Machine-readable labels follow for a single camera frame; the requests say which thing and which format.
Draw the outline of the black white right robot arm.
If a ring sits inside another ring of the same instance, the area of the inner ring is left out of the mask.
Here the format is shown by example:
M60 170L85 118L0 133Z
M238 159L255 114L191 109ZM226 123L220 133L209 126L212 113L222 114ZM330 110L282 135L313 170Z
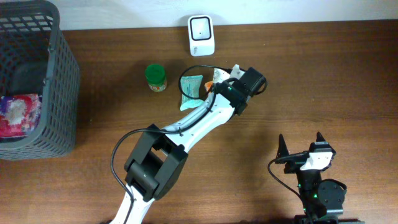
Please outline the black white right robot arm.
M336 151L325 140L320 132L315 142L303 152L291 154L287 149L284 137L279 135L279 145L275 159L267 165L270 175L286 189L294 193L303 205L303 215L296 215L294 223L361 223L361 220L340 220L343 214L343 203L347 186L335 179L322 179L321 173L331 166ZM285 174L297 177L297 188L294 190L281 181L271 171L272 164L283 164Z

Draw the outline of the teal wet wipes pack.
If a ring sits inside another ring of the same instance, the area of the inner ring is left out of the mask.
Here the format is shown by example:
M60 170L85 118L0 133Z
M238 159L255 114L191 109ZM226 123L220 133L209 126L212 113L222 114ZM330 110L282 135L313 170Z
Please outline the teal wet wipes pack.
M202 79L202 75L182 77L180 84L185 95L182 95L181 111L196 108L203 103L203 100L198 99Z

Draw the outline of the white barcode scanner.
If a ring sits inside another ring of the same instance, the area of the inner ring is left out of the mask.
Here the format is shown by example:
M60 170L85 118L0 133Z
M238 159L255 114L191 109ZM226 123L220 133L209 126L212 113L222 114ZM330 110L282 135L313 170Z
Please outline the white barcode scanner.
M212 18L208 15L191 16L187 27L190 54L194 57L214 54L215 36Z

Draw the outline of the purple red snack bag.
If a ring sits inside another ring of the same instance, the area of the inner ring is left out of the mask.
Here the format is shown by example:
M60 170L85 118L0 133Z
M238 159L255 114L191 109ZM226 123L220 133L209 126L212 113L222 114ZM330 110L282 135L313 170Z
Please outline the purple red snack bag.
M28 136L38 126L42 96L38 94L1 97L1 138Z

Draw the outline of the white gold cap tube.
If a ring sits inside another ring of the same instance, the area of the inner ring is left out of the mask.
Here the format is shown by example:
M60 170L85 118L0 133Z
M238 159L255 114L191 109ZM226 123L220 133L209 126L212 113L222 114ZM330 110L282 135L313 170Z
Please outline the white gold cap tube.
M220 68L215 68L213 72L213 83L222 83L230 78L230 74Z

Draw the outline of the green lid glass jar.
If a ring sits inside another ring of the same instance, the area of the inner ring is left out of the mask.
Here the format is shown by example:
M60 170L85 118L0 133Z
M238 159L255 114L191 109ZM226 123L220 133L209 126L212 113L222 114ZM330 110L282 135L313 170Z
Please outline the green lid glass jar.
M151 64L145 70L145 77L152 91L164 91L167 87L165 69L159 64Z

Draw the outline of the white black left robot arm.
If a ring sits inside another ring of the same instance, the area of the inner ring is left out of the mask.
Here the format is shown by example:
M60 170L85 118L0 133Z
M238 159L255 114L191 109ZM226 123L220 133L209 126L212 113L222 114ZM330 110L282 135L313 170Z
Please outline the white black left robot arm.
M175 185L190 149L210 131L240 115L248 101L267 88L254 68L214 82L206 100L186 117L162 129L152 124L141 134L124 164L126 178L117 182L125 191L112 223L142 223L150 206Z

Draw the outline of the grey plastic mesh basket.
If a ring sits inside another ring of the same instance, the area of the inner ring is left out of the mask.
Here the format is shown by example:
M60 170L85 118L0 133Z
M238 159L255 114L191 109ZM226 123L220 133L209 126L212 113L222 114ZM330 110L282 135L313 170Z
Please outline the grey plastic mesh basket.
M1 139L1 159L45 159L75 146L80 69L49 1L1 3L1 96L42 97L37 127L26 137Z

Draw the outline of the orange tissue pack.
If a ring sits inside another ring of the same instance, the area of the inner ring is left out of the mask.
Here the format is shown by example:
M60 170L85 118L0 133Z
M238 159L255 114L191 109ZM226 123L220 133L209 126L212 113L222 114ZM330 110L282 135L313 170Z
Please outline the orange tissue pack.
M212 85L213 85L213 82L212 82L212 81L206 82L205 85L204 85L205 90L206 90L206 91L210 91Z

